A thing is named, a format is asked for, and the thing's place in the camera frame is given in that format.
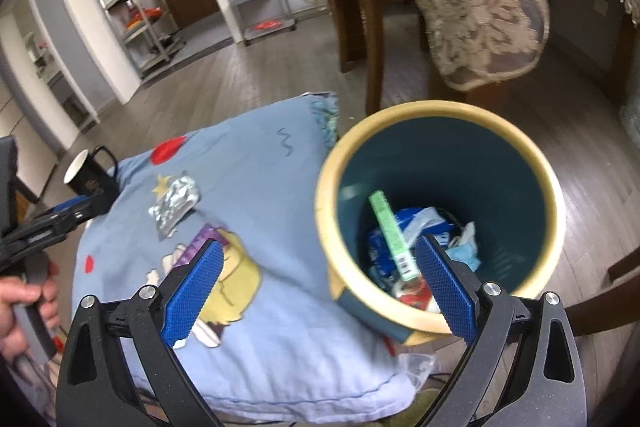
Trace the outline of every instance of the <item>metal screw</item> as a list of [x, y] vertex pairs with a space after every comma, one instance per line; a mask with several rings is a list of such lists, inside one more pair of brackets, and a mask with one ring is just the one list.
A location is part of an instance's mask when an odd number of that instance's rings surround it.
[[153, 286], [142, 286], [142, 288], [140, 288], [140, 291], [138, 292], [138, 295], [140, 295], [140, 298], [142, 299], [150, 299], [155, 294], [156, 289]]
[[553, 292], [549, 292], [545, 295], [545, 299], [549, 304], [556, 305], [560, 302], [560, 298]]
[[495, 282], [488, 282], [484, 284], [484, 293], [487, 295], [493, 295], [495, 297], [496, 295], [500, 295], [501, 291], [500, 286]]
[[90, 308], [94, 305], [95, 297], [93, 295], [85, 295], [80, 301], [82, 308]]

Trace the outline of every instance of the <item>yellow star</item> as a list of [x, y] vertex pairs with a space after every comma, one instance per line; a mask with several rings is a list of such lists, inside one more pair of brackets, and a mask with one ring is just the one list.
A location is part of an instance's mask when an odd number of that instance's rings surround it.
[[158, 184], [156, 184], [156, 188], [152, 190], [152, 192], [156, 195], [156, 201], [160, 201], [160, 198], [164, 196], [164, 194], [169, 190], [169, 180], [171, 176], [161, 176], [158, 174]]

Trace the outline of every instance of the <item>yellow rim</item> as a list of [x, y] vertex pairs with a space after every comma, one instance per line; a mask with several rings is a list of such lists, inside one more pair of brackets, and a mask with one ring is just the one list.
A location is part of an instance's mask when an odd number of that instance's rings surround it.
[[403, 103], [366, 118], [340, 139], [324, 162], [316, 187], [316, 226], [330, 267], [361, 302], [383, 317], [412, 330], [450, 333], [441, 314], [402, 304], [369, 280], [349, 255], [342, 241], [335, 213], [338, 185], [353, 153], [367, 139], [384, 128], [400, 121], [424, 116], [457, 118], [494, 132], [520, 152], [540, 183], [546, 210], [545, 239], [531, 273], [516, 288], [513, 295], [536, 298], [555, 270], [564, 240], [564, 199], [556, 174], [532, 140], [503, 118], [473, 105], [444, 100]]

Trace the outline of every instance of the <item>barcode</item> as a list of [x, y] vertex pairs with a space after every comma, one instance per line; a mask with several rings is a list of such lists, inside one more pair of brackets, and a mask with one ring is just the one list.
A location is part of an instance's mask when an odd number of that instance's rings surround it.
[[414, 275], [415, 271], [417, 270], [414, 260], [407, 255], [396, 256], [396, 266], [398, 266], [400, 277], [403, 277], [409, 274]]

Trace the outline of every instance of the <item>wall outlet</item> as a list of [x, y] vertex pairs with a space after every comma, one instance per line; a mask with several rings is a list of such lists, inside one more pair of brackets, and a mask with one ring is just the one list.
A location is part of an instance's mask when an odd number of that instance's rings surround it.
[[593, 9], [603, 17], [606, 17], [607, 11], [609, 10], [609, 3], [605, 0], [593, 0]]

